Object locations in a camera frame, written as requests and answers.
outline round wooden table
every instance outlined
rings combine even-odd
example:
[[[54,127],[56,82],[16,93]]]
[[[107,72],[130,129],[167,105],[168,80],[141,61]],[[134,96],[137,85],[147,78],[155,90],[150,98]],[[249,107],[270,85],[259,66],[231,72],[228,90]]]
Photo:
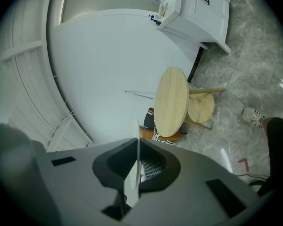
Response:
[[[183,124],[187,115],[189,86],[181,69],[168,68],[158,84],[155,104],[154,122],[163,137],[174,135]]]

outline table leg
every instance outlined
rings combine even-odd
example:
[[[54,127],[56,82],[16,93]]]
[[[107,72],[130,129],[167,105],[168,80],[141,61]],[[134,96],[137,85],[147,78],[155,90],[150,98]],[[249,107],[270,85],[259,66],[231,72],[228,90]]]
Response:
[[[215,92],[223,92],[225,89],[196,89],[190,90],[190,95],[193,94],[204,94],[204,93],[215,93]]]
[[[207,126],[204,126],[204,125],[202,125],[202,124],[200,124],[200,123],[197,123],[197,122],[194,122],[194,121],[192,121],[192,120],[187,120],[187,119],[186,119],[186,120],[184,120],[184,122],[189,123],[189,124],[194,125],[194,126],[201,127],[201,128],[203,128],[203,129],[212,130],[212,128],[207,127]]]

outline white sneaker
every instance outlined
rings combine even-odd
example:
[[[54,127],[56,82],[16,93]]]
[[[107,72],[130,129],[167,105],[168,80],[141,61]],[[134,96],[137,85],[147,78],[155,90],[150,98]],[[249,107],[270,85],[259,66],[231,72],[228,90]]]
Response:
[[[253,108],[245,107],[242,110],[242,119],[250,122],[252,126],[256,126],[258,128],[262,128],[261,122],[265,119],[265,116],[261,114],[259,111],[256,111]]]

